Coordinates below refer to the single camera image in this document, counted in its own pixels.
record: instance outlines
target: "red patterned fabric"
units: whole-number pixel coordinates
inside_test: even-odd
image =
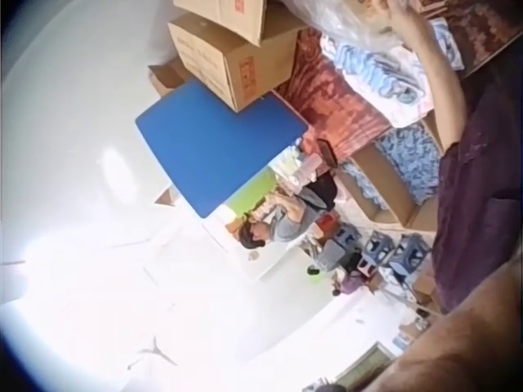
[[[466,77],[492,59],[523,32],[520,0],[449,0],[444,17],[462,52]],[[330,142],[339,162],[376,140],[390,123],[356,94],[324,58],[320,33],[300,32],[293,75],[276,91],[310,125],[307,153],[318,152],[315,140]]]

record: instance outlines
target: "stool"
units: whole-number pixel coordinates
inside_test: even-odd
[[[345,249],[352,249],[358,244],[360,238],[361,234],[354,225],[342,222],[339,230],[333,237],[333,241],[336,241]]]
[[[393,250],[391,236],[374,230],[363,248],[362,256],[368,263],[380,265]]]
[[[401,240],[389,259],[389,266],[398,274],[412,274],[425,260],[431,248],[419,234],[401,235]]]
[[[360,263],[358,264],[358,270],[365,275],[366,278],[370,278],[374,275],[378,267],[372,263],[369,263],[365,259],[361,259]]]

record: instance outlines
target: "green panel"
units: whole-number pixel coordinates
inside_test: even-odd
[[[226,206],[234,211],[236,216],[242,216],[245,212],[251,211],[276,184],[274,172],[266,167],[233,194],[226,201]]]

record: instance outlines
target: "gray shirt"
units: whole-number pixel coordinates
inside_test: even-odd
[[[324,213],[324,209],[327,207],[325,202],[312,190],[305,187],[298,195],[298,202],[302,203],[305,208],[302,221],[299,223],[293,222],[287,217],[287,212],[281,206],[278,206],[276,208],[275,216],[270,223],[270,239],[272,241],[282,243],[293,241],[305,233],[307,229],[309,229],[309,227]],[[306,205],[303,202],[303,199],[316,206],[317,209]]]

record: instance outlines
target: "bright light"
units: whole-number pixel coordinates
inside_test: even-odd
[[[138,187],[131,169],[122,156],[114,149],[107,149],[102,157],[105,180],[114,196],[122,203],[133,204],[136,201]]]

